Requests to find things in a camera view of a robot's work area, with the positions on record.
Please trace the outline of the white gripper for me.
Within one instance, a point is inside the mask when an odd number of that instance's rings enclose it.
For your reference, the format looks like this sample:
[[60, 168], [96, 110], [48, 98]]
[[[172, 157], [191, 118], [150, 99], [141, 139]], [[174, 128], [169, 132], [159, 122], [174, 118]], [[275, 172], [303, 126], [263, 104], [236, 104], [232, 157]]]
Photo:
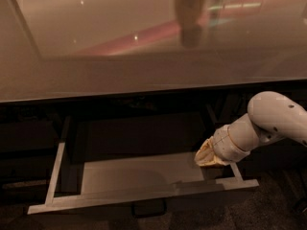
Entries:
[[[222, 160], [214, 160], [214, 153]], [[195, 154], [194, 161], [200, 167], [218, 168], [228, 166], [232, 162], [239, 162], [248, 155], [250, 155], [249, 151], [239, 149], [232, 142], [228, 125], [224, 125], [214, 132], [213, 140], [209, 138], [203, 142]]]

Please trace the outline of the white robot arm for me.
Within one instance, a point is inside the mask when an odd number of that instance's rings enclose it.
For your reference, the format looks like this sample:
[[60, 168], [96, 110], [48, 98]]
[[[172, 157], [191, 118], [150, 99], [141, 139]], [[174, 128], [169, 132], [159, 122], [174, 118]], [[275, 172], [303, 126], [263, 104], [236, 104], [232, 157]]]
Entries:
[[204, 141], [194, 160], [200, 167], [227, 166], [285, 138], [307, 146], [307, 111], [282, 94], [260, 92], [248, 102], [246, 114]]

